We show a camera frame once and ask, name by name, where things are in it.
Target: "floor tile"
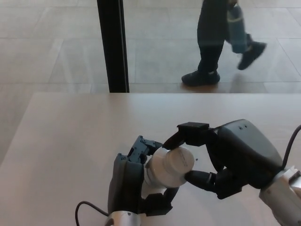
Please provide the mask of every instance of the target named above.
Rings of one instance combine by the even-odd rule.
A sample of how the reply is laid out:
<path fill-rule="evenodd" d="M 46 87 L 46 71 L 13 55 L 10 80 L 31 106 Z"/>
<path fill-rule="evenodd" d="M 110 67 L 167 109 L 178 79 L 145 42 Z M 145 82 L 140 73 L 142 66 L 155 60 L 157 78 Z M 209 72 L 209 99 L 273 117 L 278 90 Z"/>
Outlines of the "floor tile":
<path fill-rule="evenodd" d="M 18 6 L 26 7 L 56 7 L 76 6 L 78 0 L 18 0 Z"/>
<path fill-rule="evenodd" d="M 169 84 L 130 84 L 131 93 L 179 93 L 179 86 L 177 83 Z"/>
<path fill-rule="evenodd" d="M 79 0 L 78 6 L 81 6 L 81 7 L 97 7 L 97 0 Z"/>
<path fill-rule="evenodd" d="M 301 8 L 300 0 L 253 0 L 258 8 Z"/>
<path fill-rule="evenodd" d="M 20 0 L 0 0 L 0 7 L 17 6 Z"/>
<path fill-rule="evenodd" d="M 138 0 L 138 7 L 200 8 L 201 0 Z"/>
<path fill-rule="evenodd" d="M 89 84 L 0 85 L 0 164 L 34 92 L 89 93 L 90 89 Z"/>
<path fill-rule="evenodd" d="M 239 0 L 238 2 L 243 9 L 255 7 L 253 0 Z"/>
<path fill-rule="evenodd" d="M 170 38 L 167 8 L 125 8 L 128 39 Z"/>
<path fill-rule="evenodd" d="M 299 38 L 301 26 L 286 8 L 244 10 L 246 30 L 254 38 Z"/>
<path fill-rule="evenodd" d="M 301 8 L 290 8 L 288 10 L 301 26 Z"/>
<path fill-rule="evenodd" d="M 92 84 L 91 93 L 109 93 L 108 84 Z"/>
<path fill-rule="evenodd" d="M 197 39 L 199 8 L 169 8 L 172 39 Z"/>
<path fill-rule="evenodd" d="M 62 42 L 0 39 L 0 83 L 48 82 Z"/>
<path fill-rule="evenodd" d="M 231 51 L 225 44 L 219 61 L 221 81 L 265 82 L 265 81 L 300 81 L 300 75 L 276 39 L 256 39 L 266 42 L 267 49 L 248 69 L 236 69 L 240 55 Z"/>
<path fill-rule="evenodd" d="M 279 39 L 284 51 L 301 74 L 301 39 Z"/>
<path fill-rule="evenodd" d="M 135 81 L 135 41 L 127 41 L 129 81 Z M 63 42 L 50 83 L 108 83 L 101 39 Z"/>
<path fill-rule="evenodd" d="M 138 40 L 135 82 L 179 83 L 199 60 L 196 40 Z"/>
<path fill-rule="evenodd" d="M 29 38 L 43 8 L 0 8 L 0 38 Z"/>
<path fill-rule="evenodd" d="M 263 82 L 232 82 L 230 93 L 267 93 Z"/>
<path fill-rule="evenodd" d="M 265 82 L 269 93 L 301 93 L 301 82 Z"/>
<path fill-rule="evenodd" d="M 98 9 L 93 7 L 46 8 L 33 37 L 101 38 Z"/>
<path fill-rule="evenodd" d="M 179 93 L 230 93 L 231 82 L 219 82 L 214 86 L 187 87 L 179 84 Z"/>

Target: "table surface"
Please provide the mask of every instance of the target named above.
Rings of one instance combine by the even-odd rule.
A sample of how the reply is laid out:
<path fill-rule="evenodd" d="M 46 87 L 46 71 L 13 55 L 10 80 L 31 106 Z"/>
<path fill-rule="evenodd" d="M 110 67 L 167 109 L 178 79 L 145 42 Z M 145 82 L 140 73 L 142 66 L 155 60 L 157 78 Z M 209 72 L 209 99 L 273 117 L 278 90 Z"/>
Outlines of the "table surface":
<path fill-rule="evenodd" d="M 78 202 L 107 210 L 116 154 L 128 153 L 138 135 L 164 142 L 188 121 L 211 127 L 253 122 L 284 155 L 301 123 L 300 95 L 213 94 L 35 94 L 0 167 L 1 226 L 74 226 Z M 296 139 L 290 164 L 301 168 Z M 195 169 L 212 171 L 204 147 L 190 147 Z M 220 201 L 185 184 L 166 216 L 144 217 L 143 226 L 277 225 L 249 186 Z M 105 217 L 89 207 L 81 226 L 101 226 Z"/>

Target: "person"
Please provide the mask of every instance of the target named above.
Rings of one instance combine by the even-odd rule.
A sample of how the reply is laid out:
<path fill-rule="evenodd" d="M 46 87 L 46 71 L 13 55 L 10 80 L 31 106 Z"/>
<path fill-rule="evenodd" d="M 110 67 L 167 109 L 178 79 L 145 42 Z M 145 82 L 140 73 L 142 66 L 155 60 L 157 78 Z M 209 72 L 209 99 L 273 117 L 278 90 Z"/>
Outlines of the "person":
<path fill-rule="evenodd" d="M 230 41 L 228 30 L 228 7 L 237 4 L 237 0 L 204 0 L 198 20 L 198 46 L 201 61 L 198 69 L 184 75 L 182 81 L 185 85 L 195 87 L 214 85 L 220 81 L 217 72 L 218 61 L 222 53 L 224 42 Z M 239 70 L 248 68 L 265 50 L 267 44 L 253 41 L 247 34 L 248 49 L 242 54 Z"/>

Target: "wire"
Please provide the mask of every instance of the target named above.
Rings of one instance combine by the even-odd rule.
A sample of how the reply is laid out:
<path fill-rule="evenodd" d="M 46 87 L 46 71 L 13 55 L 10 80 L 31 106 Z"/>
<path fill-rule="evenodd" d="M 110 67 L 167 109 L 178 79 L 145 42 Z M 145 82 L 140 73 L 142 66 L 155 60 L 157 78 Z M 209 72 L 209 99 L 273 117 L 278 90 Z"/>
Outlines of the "wire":
<path fill-rule="evenodd" d="M 98 208 L 97 206 L 93 205 L 92 203 L 90 202 L 87 202 L 87 201 L 81 201 L 76 209 L 75 209 L 75 222 L 76 222 L 76 226 L 79 226 L 79 217 L 78 217 L 78 212 L 79 212 L 79 207 L 82 205 L 82 204 L 86 204 L 90 207 L 92 207 L 93 209 L 95 209 L 96 211 L 100 212 L 101 214 L 105 215 L 105 216 L 109 216 L 109 214 L 105 211 L 103 211 L 101 208 Z"/>
<path fill-rule="evenodd" d="M 300 132 L 300 130 L 301 130 L 301 125 L 297 127 L 297 129 L 292 134 L 290 141 L 288 142 L 288 145 L 287 145 L 287 148 L 286 148 L 286 152 L 285 152 L 285 155 L 284 155 L 284 158 L 283 158 L 282 170 L 284 170 L 285 167 L 286 167 L 288 156 L 290 155 L 291 148 L 293 146 L 293 142 L 294 142 L 297 134 Z"/>

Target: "blue bottle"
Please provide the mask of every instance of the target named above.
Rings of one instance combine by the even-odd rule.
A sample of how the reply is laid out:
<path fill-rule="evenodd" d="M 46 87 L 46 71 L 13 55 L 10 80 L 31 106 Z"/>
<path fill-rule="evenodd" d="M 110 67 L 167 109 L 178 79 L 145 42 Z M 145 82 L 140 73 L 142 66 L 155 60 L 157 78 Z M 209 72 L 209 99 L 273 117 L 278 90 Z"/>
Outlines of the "blue bottle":
<path fill-rule="evenodd" d="M 227 20 L 232 51 L 238 54 L 245 53 L 248 49 L 245 22 L 243 11 L 238 4 L 228 9 Z"/>

